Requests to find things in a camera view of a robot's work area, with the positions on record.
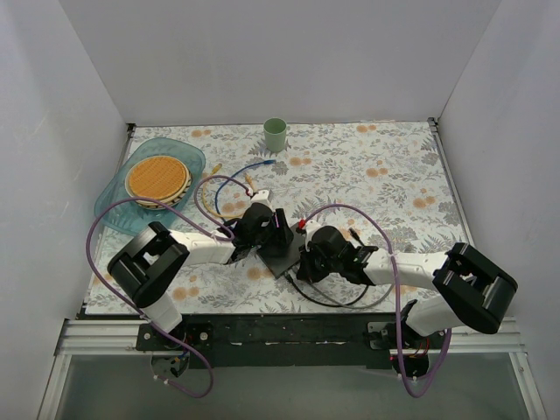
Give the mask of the black network switch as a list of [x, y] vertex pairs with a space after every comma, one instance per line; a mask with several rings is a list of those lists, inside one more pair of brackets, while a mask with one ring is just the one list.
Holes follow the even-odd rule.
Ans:
[[299, 248], [305, 244], [305, 237], [295, 233], [290, 244], [269, 243], [257, 250], [266, 268], [275, 279], [282, 277], [300, 260]]

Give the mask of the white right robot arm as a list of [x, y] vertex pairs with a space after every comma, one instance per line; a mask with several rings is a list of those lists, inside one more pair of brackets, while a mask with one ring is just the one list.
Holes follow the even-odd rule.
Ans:
[[354, 246], [336, 227], [315, 221], [300, 223], [297, 232], [304, 235], [299, 280], [314, 284], [338, 274], [351, 284], [435, 291], [425, 301], [409, 301], [399, 321], [386, 326], [386, 337], [405, 347], [458, 326], [497, 333], [518, 290], [509, 274], [467, 243], [457, 242], [447, 252], [391, 254], [376, 246]]

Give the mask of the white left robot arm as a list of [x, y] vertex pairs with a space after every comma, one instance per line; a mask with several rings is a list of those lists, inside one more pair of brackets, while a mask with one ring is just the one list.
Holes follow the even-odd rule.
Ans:
[[252, 249], [285, 251], [293, 240], [283, 209], [273, 211], [263, 203], [253, 203], [242, 217], [209, 235], [181, 233], [152, 222], [112, 258], [108, 273], [157, 327], [157, 341], [175, 350], [185, 343], [186, 329], [167, 290], [183, 266], [228, 265]]

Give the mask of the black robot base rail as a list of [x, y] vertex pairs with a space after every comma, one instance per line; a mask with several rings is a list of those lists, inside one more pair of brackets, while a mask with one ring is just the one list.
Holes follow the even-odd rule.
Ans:
[[214, 368], [356, 366], [392, 368], [381, 313], [190, 314], [174, 336]]

